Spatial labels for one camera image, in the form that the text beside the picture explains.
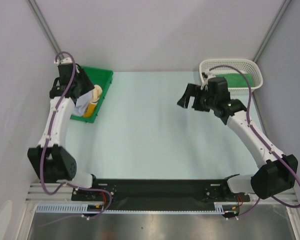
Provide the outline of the white towel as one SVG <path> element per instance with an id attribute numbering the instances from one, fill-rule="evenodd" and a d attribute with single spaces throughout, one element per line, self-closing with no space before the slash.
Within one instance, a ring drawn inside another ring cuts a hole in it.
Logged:
<path id="1" fill-rule="evenodd" d="M 72 114 L 75 116 L 82 117 L 85 114 L 87 107 L 89 106 L 92 100 L 93 100 L 92 90 L 80 96 L 75 103 L 75 107 L 72 111 Z"/>

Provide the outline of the green towel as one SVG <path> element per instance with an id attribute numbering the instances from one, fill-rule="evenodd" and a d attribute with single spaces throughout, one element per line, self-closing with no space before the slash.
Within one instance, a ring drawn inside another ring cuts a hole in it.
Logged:
<path id="1" fill-rule="evenodd" d="M 239 73 L 225 73 L 225 74 L 214 74 L 216 77 L 224 77 L 227 81 L 229 88 L 247 88 L 246 80 Z M 244 73 L 245 78 L 248 80 L 250 87 L 254 87 L 253 78 L 250 74 Z"/>

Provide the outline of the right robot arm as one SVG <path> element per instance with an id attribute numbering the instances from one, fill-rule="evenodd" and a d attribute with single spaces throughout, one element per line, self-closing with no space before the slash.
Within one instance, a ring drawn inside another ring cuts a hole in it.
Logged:
<path id="1" fill-rule="evenodd" d="M 265 200 L 295 186 L 293 174 L 297 171 L 298 160 L 275 147 L 254 125 L 248 118 L 248 108 L 239 99 L 231 97 L 224 77 L 209 79 L 205 87 L 189 83 L 177 105 L 188 108 L 190 98 L 194 98 L 194 110 L 213 111 L 240 138 L 258 167 L 253 175 L 229 177 L 227 184 L 220 188 L 224 200 L 232 201 L 238 193 L 256 194 Z"/>

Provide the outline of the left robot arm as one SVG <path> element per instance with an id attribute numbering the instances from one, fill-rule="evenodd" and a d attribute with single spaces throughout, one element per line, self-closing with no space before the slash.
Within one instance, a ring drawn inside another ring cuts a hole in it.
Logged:
<path id="1" fill-rule="evenodd" d="M 70 58 L 57 62 L 59 76 L 49 92 L 47 123 L 37 146 L 30 147 L 27 157 L 42 184 L 67 183 L 82 189 L 89 200 L 100 195 L 94 176 L 78 168 L 66 150 L 66 135 L 72 114 L 82 116 L 93 98 L 94 85 L 85 70 Z"/>

